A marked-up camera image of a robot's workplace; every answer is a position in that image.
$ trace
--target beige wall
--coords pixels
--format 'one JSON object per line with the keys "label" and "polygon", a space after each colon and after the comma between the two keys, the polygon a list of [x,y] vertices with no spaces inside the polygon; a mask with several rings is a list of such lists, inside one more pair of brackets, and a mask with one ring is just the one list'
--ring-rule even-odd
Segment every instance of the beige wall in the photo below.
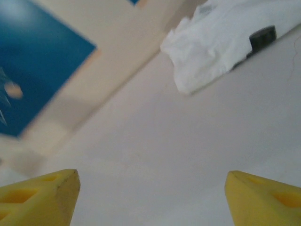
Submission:
{"label": "beige wall", "polygon": [[27,148],[52,153],[159,49],[166,33],[204,0],[37,0],[101,51],[23,134]]}

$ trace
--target white cloth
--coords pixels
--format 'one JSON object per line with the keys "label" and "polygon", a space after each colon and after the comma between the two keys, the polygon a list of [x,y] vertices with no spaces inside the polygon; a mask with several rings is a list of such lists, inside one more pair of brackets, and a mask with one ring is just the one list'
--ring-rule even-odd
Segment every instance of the white cloth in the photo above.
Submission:
{"label": "white cloth", "polygon": [[275,26],[277,38],[301,23],[301,0],[209,0],[172,30],[161,51],[174,64],[180,92],[204,87],[252,51],[250,36]]}

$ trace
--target blue poster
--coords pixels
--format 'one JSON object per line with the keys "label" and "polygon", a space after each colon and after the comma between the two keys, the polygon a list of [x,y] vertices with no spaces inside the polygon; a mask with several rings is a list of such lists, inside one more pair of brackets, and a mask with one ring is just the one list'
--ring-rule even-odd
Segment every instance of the blue poster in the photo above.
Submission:
{"label": "blue poster", "polygon": [[0,0],[0,133],[19,136],[94,49],[29,0]]}
{"label": "blue poster", "polygon": [[134,5],[136,5],[138,2],[139,2],[139,0],[130,0]]}

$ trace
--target hole in yellow plastic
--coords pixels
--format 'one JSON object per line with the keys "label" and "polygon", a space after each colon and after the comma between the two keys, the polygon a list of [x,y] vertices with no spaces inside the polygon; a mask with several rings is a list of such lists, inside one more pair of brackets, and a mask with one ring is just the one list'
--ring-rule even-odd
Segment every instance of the hole in yellow plastic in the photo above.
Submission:
{"label": "hole in yellow plastic", "polygon": [[301,207],[301,196],[295,193],[275,193],[273,196],[283,205],[290,208]]}
{"label": "hole in yellow plastic", "polygon": [[57,176],[49,176],[42,178],[42,181],[54,181],[55,179],[57,179]]}
{"label": "hole in yellow plastic", "polygon": [[263,184],[265,184],[265,182],[262,179],[260,179],[260,178],[249,177],[249,180],[251,182],[253,182],[254,184],[257,184],[257,185],[263,185]]}
{"label": "hole in yellow plastic", "polygon": [[16,190],[11,191],[0,199],[2,203],[24,203],[29,200],[37,191],[35,190]]}
{"label": "hole in yellow plastic", "polygon": [[2,212],[0,211],[0,220],[3,220],[4,217],[6,217],[8,214],[10,214],[9,212]]}

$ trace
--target yellow plastic part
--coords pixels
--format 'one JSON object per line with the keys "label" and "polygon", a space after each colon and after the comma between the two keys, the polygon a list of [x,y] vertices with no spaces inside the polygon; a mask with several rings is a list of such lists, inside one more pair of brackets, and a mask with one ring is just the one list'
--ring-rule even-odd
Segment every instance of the yellow plastic part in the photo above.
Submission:
{"label": "yellow plastic part", "polygon": [[301,188],[240,171],[225,193],[235,226],[301,226]]}
{"label": "yellow plastic part", "polygon": [[0,226],[69,226],[79,188],[75,169],[0,187]]}

